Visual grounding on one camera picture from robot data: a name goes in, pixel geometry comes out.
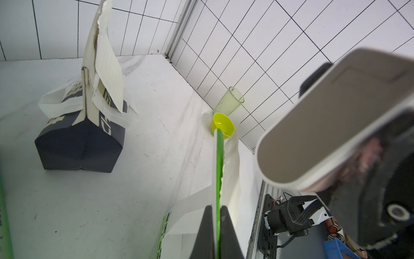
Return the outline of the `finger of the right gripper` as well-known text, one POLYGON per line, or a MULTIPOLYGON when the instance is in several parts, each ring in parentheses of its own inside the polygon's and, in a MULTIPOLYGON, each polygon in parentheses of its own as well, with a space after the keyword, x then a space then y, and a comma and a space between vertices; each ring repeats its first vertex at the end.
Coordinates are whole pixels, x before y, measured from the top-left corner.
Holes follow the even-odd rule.
POLYGON ((414 118, 378 130, 318 197, 367 249, 414 247, 414 118))

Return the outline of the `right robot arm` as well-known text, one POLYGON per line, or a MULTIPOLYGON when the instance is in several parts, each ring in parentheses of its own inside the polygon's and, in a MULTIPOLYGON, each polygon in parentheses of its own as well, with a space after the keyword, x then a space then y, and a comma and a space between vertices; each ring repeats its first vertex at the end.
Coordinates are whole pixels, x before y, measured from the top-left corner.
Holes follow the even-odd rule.
POLYGON ((325 208, 348 236, 376 257, 414 255, 414 114, 378 130, 316 195, 292 197, 267 211, 266 228, 296 233, 325 208))

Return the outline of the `green white bag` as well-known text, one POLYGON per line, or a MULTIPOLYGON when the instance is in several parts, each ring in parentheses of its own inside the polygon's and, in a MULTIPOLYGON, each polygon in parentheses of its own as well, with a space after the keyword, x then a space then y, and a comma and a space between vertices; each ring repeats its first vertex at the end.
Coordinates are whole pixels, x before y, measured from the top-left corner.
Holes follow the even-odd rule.
POLYGON ((1 259, 13 259, 13 245, 11 241, 10 227, 8 214, 6 211, 6 200, 3 189, 3 182, 0 184, 1 188, 1 259))
POLYGON ((240 155, 233 135, 224 139, 222 131, 214 134, 211 185, 179 201, 163 218, 156 258, 180 259, 183 235, 198 233, 206 206, 212 207, 215 256, 219 254, 220 210, 226 206, 230 216, 238 218, 240 155))

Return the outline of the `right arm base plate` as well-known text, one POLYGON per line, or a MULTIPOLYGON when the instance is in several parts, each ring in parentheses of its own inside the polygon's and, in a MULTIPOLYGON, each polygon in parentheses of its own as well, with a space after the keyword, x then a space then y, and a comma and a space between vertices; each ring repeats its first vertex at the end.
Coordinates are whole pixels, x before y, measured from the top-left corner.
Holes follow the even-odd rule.
POLYGON ((269 194, 265 195, 260 219, 258 250, 265 259, 276 259, 278 234, 285 230, 280 220, 280 208, 269 194))

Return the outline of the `navy blue beige bag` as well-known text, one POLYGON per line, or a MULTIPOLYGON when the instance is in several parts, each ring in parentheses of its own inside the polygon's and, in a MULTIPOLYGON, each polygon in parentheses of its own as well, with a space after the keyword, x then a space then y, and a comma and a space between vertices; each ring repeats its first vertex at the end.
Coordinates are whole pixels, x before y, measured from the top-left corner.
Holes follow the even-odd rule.
POLYGON ((50 91, 38 103, 48 122, 35 145, 48 170, 110 173, 123 149, 126 129, 138 119, 125 87, 123 111, 119 112, 96 72, 99 8, 85 46, 80 78, 50 91))

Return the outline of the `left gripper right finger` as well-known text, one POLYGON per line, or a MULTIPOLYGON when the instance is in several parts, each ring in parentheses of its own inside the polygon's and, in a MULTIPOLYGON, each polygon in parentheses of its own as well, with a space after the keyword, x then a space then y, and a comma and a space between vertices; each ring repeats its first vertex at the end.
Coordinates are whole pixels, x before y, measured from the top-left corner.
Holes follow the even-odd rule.
POLYGON ((244 259, 226 206, 220 210, 220 259, 244 259))

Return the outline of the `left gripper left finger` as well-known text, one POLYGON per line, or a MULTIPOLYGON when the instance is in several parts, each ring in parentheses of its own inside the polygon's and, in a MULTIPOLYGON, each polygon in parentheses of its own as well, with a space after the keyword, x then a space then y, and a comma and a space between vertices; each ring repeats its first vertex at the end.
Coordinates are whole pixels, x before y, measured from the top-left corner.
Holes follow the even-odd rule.
POLYGON ((212 207, 206 206, 196 236, 190 259, 214 259, 215 242, 213 233, 212 207))

